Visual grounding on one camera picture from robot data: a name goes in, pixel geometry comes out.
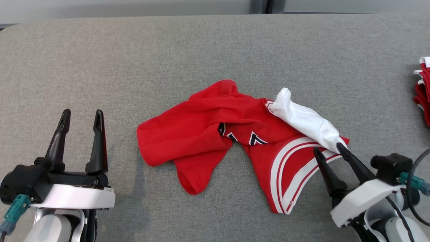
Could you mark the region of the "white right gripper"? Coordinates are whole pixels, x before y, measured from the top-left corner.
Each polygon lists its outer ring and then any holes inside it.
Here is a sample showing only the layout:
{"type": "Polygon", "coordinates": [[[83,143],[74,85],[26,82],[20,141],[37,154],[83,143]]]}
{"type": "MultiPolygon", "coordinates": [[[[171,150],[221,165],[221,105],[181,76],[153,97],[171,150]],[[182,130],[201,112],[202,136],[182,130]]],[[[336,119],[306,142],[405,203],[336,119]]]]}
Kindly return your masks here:
{"type": "Polygon", "coordinates": [[[315,147],[313,150],[318,168],[329,196],[332,199],[342,199],[342,201],[330,212],[337,227],[346,226],[350,219],[354,219],[362,212],[376,205],[381,200],[393,192],[403,188],[403,185],[389,185],[384,181],[376,179],[372,173],[350,150],[343,144],[337,143],[337,149],[343,159],[347,161],[359,180],[360,186],[346,194],[347,184],[340,180],[334,171],[329,167],[325,155],[315,147]]]}

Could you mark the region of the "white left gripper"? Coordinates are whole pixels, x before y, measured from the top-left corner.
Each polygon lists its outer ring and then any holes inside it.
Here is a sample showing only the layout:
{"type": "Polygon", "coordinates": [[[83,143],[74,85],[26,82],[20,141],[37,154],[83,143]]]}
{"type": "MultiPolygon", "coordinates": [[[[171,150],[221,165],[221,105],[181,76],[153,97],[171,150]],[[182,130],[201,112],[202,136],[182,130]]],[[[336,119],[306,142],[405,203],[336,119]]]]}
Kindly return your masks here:
{"type": "Polygon", "coordinates": [[[31,206],[40,209],[110,209],[116,201],[109,185],[106,135],[102,110],[95,114],[94,141],[85,172],[68,172],[63,162],[71,110],[65,109],[53,134],[45,158],[30,166],[31,206]]]}

